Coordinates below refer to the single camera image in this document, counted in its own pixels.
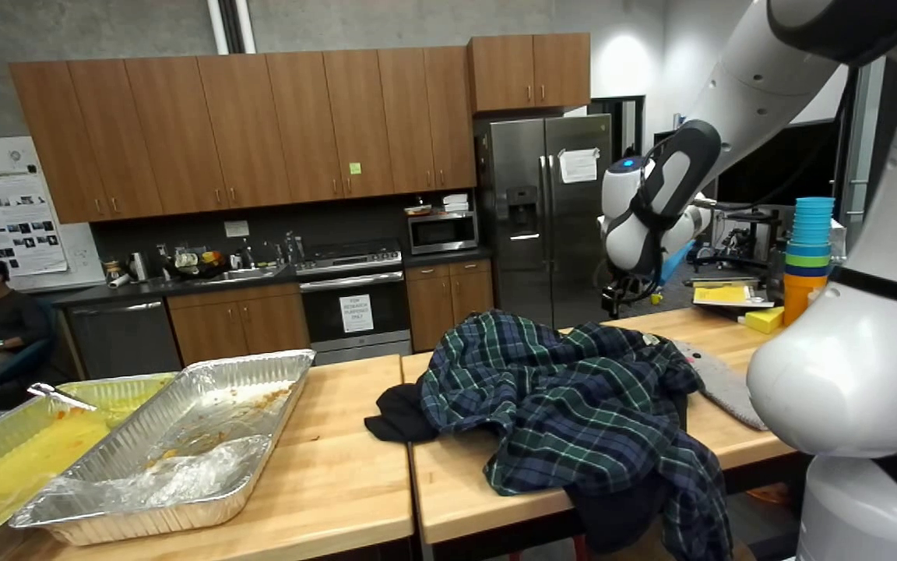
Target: plaid shirt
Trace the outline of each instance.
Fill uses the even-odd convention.
[[[667,339],[580,324],[571,333],[485,313],[442,338],[420,374],[424,413],[442,437],[491,426],[495,493],[620,493],[650,471],[671,484],[677,559],[730,559],[718,459],[683,430],[701,378]]]

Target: lower cabinet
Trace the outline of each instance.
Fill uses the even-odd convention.
[[[415,352],[435,343],[468,315],[492,308],[491,259],[407,268]]]
[[[183,292],[168,313],[183,365],[310,347],[295,284]]]

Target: stainless steel refrigerator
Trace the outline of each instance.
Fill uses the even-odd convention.
[[[604,321],[610,115],[480,123],[476,163],[500,308],[552,326]]]

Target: oven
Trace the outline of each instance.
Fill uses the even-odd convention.
[[[306,262],[301,292],[314,365],[413,352],[402,257],[331,257]]]

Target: butcher block countertop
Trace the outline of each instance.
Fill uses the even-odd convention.
[[[679,308],[614,321],[629,329],[662,333],[692,343],[692,350],[724,357],[734,372],[747,372],[755,350],[768,339],[724,315]],[[418,379],[431,354],[404,354],[404,379]],[[724,471],[793,455],[780,437],[757,434],[705,397],[688,399],[688,434],[699,437],[724,465]],[[415,447],[415,493],[420,507],[420,539],[426,545],[536,519],[571,512],[568,493],[495,494],[484,476],[495,441],[485,434],[468,434]]]
[[[399,354],[311,367],[260,487],[221,528],[89,550],[43,534],[17,539],[0,559],[319,559],[407,539],[407,453],[363,423],[399,379]]]

